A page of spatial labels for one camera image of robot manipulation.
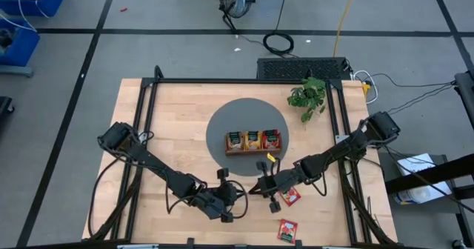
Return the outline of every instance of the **snack bag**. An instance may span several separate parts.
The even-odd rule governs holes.
[[[282,219],[280,221],[280,229],[278,231],[278,238],[281,241],[294,244],[297,227],[298,227],[298,223]]]
[[[227,148],[228,150],[244,149],[244,136],[241,132],[230,132],[227,134]]]
[[[280,138],[278,130],[266,130],[263,133],[263,147],[264,149],[276,149],[279,148]]]
[[[285,193],[280,192],[280,195],[283,198],[283,200],[287,203],[288,206],[291,206],[292,204],[294,204],[296,201],[298,201],[301,198],[301,195],[298,193],[298,191],[294,187],[291,187]]]
[[[261,149],[261,131],[247,131],[245,133],[245,150]]]

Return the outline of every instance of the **gray floor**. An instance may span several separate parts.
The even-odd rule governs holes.
[[[346,1],[286,0],[280,28],[336,30]],[[473,32],[470,0],[444,1],[458,30]],[[56,17],[31,22],[41,28],[93,29],[104,3],[64,0]],[[237,28],[273,29],[280,5],[281,0],[258,0],[236,20]],[[104,28],[225,29],[217,6],[217,0],[113,0]],[[120,12],[123,7],[128,11]],[[449,31],[436,0],[354,0],[343,29]],[[41,34],[29,63],[35,76],[0,77],[0,94],[12,96],[16,104],[0,138],[0,248],[16,245],[91,38]],[[332,55],[334,36],[293,38],[293,53],[298,56]],[[474,53],[474,38],[463,41]],[[346,56],[355,70],[386,73],[401,84],[448,82],[466,70],[451,37],[343,36],[338,55]],[[259,57],[273,56],[260,45],[231,35],[101,35],[29,245],[80,240],[102,155],[96,137],[110,123],[121,79],[151,76],[156,64],[166,77],[255,78]],[[388,110],[427,90],[400,89],[380,76],[375,82],[380,96],[369,106],[370,112]],[[397,150],[444,153],[449,159],[473,152],[474,131],[453,90],[403,110],[394,119],[402,129],[393,143]],[[397,210],[394,220],[399,240],[407,245],[448,248],[460,238],[452,215]]]

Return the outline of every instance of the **red packet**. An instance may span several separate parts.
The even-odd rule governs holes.
[[[301,198],[301,195],[298,193],[298,191],[294,187],[291,187],[285,193],[280,192],[280,195],[283,198],[283,200],[287,203],[288,206],[291,206],[296,201],[298,201],[298,199]]]
[[[280,230],[278,231],[278,238],[281,241],[294,244],[297,227],[298,227],[298,223],[282,219],[280,221]]]

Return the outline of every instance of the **black floor stripe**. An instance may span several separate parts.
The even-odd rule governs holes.
[[[56,137],[56,140],[54,141],[50,158],[47,161],[43,176],[41,177],[41,181],[39,182],[38,190],[36,191],[33,203],[30,207],[30,211],[28,212],[28,216],[23,225],[23,229],[21,230],[20,237],[16,243],[17,247],[27,246],[28,240],[30,239],[31,232],[33,231],[36,218],[38,216],[41,204],[44,199],[44,195],[46,194],[47,186],[49,185],[51,176],[53,175],[54,167],[56,166],[56,162],[58,161],[58,156],[61,152],[61,147],[64,142],[64,138],[66,137],[67,129],[73,117],[74,110],[76,109],[79,94],[81,93],[82,85],[84,84],[87,71],[89,70],[90,63],[96,51],[97,42],[99,41],[101,30],[104,28],[105,19],[107,18],[107,14],[109,13],[111,4],[112,0],[106,0],[104,8],[102,9],[99,22],[97,23],[96,31],[94,33],[94,36],[92,37],[92,41],[90,42],[89,49],[87,50],[84,62],[82,63],[81,72],[79,73],[76,85],[74,86],[73,94],[71,95],[69,104],[67,105],[66,113],[61,122],[61,127],[59,128],[58,135]]]
[[[238,30],[243,35],[265,35],[273,30]],[[336,36],[336,30],[279,30],[293,36]],[[230,35],[230,30],[137,30],[137,29],[104,29],[103,34],[123,35]],[[341,36],[360,37],[450,37],[452,34],[445,31],[370,31],[345,30]]]
[[[461,57],[464,60],[467,69],[471,70],[471,72],[474,72],[473,60],[471,59],[469,52],[467,52],[466,46],[464,45],[461,38],[462,36],[458,32],[458,29],[454,24],[453,18],[451,17],[450,12],[447,10],[446,4],[443,0],[436,0],[436,2],[438,2],[438,6],[441,12],[443,13],[444,20],[446,20],[447,26],[450,28],[450,31],[453,34],[454,41],[458,46],[459,53],[461,54]]]
[[[60,29],[60,28],[47,28],[36,29],[40,34],[94,34],[96,29]]]
[[[47,28],[38,29],[39,33],[47,34],[94,34],[94,29],[60,29]],[[242,35],[265,35],[273,30],[239,30]],[[336,30],[280,30],[283,33],[293,36],[335,36]],[[122,34],[122,35],[232,35],[230,30],[141,30],[141,29],[103,29],[101,34]],[[474,32],[458,33],[461,37],[474,37]],[[343,30],[341,36],[354,37],[451,37],[449,31],[391,31],[391,30]]]

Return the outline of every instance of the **gray circular mat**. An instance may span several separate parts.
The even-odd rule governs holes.
[[[265,161],[270,168],[271,161],[267,159],[267,154],[226,156],[224,136],[233,131],[273,129],[280,131],[282,140],[281,152],[273,155],[283,159],[288,148],[289,133],[280,111],[258,99],[237,99],[224,104],[210,119],[206,130],[207,148],[214,160],[221,167],[229,168],[230,173],[257,176],[261,174],[257,170],[257,161]]]

